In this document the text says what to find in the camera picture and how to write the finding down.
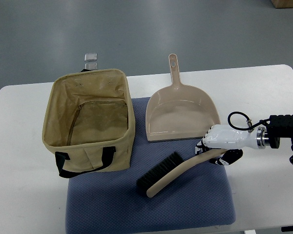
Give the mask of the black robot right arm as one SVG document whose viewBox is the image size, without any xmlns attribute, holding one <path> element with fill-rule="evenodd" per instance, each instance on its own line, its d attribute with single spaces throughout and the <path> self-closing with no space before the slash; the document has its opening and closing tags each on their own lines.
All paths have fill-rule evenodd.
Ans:
<svg viewBox="0 0 293 234">
<path fill-rule="evenodd" d="M 231 122 L 233 115 L 242 115 L 246 118 L 247 128 L 234 126 Z M 293 115 L 271 115 L 268 119 L 260 120 L 252 124 L 251 119 L 242 112 L 232 112 L 228 115 L 228 124 L 235 130 L 247 131 L 249 133 L 256 130 L 259 146 L 270 146 L 272 149 L 278 149 L 281 138 L 291 139 L 291 150 L 293 151 Z M 293 165 L 293 156 L 289 158 Z"/>
</svg>

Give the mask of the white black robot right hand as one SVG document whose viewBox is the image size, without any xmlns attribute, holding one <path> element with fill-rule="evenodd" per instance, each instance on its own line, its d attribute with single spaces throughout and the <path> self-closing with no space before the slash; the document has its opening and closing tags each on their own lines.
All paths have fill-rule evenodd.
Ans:
<svg viewBox="0 0 293 234">
<path fill-rule="evenodd" d="M 242 149 L 245 147 L 264 149 L 266 147 L 265 133 L 264 127 L 244 131 L 236 130 L 229 125 L 216 124 L 196 144 L 195 154 L 200 155 L 212 149 L 224 149 L 226 150 L 224 154 L 210 159 L 209 162 L 215 165 L 231 165 L 242 157 Z"/>
</svg>

